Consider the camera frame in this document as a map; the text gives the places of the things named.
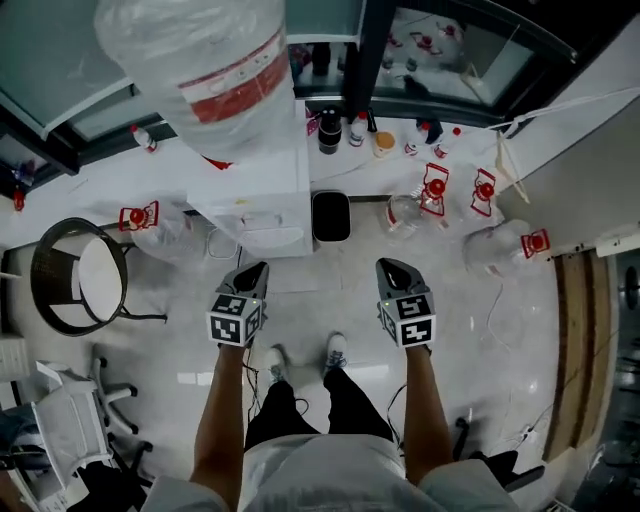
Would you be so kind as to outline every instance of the black pants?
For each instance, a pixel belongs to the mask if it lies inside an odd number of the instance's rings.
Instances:
[[[391,429],[358,385],[341,369],[324,378],[331,395],[329,434],[370,434],[393,442]],[[296,409],[293,388],[277,382],[269,388],[260,413],[249,423],[244,450],[277,437],[293,434],[319,434]]]

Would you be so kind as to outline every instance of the leg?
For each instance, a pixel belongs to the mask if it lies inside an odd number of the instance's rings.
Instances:
[[[287,382],[284,358],[278,349],[273,348],[267,353],[267,369],[272,385],[260,413],[247,427],[245,452],[257,444],[282,436],[319,434],[296,409],[293,388]]]
[[[347,340],[340,333],[329,337],[324,387],[331,395],[329,434],[369,434],[393,442],[391,428],[367,395],[342,369],[347,364]]]

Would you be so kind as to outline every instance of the white sneaker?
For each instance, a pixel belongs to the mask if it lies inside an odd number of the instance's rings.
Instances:
[[[264,364],[269,372],[269,385],[273,386],[276,382],[289,382],[287,373],[287,364],[284,361],[282,352],[276,348],[270,348],[264,356]]]
[[[332,332],[327,340],[327,361],[324,364],[323,377],[335,368],[347,366],[347,338],[341,332]]]

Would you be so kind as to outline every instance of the wooden board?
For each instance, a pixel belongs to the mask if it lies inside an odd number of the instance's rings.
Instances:
[[[609,341],[611,340],[611,304],[607,261],[604,258],[598,258],[594,251],[587,254],[586,275],[588,285],[590,284],[588,296],[590,371],[585,372],[584,410],[573,442],[573,446],[576,448],[593,435],[598,423],[609,369]]]
[[[587,285],[583,254],[555,260],[558,281],[560,347],[558,378],[543,460],[562,454],[575,440],[577,419],[583,409],[587,351]]]

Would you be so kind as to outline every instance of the bottle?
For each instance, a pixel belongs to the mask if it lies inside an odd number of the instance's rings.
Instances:
[[[408,195],[394,195],[385,206],[382,227],[391,240],[399,242],[424,226],[424,215],[419,200]]]
[[[349,144],[353,147],[359,148],[364,142],[364,137],[367,133],[367,113],[359,112],[358,117],[351,123],[351,135],[349,135]]]
[[[457,126],[451,131],[451,135],[442,135],[440,142],[433,148],[433,154],[438,158],[445,158],[450,152],[453,146],[457,142],[457,137],[460,136],[462,130]]]
[[[198,270],[204,261],[206,240],[171,203],[153,201],[144,208],[123,208],[119,228],[131,231],[140,250],[176,267]]]
[[[404,145],[404,152],[409,156],[416,156],[421,146],[424,146],[429,137],[431,125],[426,121],[417,126],[416,130],[411,130],[407,136],[407,143]]]
[[[333,155],[338,151],[342,138],[342,120],[337,107],[326,107],[320,115],[318,144],[325,155]]]
[[[545,229],[531,233],[529,224],[514,219],[473,233],[463,252],[468,271],[502,279],[535,269],[536,256],[549,247]]]
[[[149,132],[144,128],[139,128],[135,124],[131,126],[131,133],[136,142],[142,146],[148,153],[153,153],[158,149],[158,143],[151,138]]]

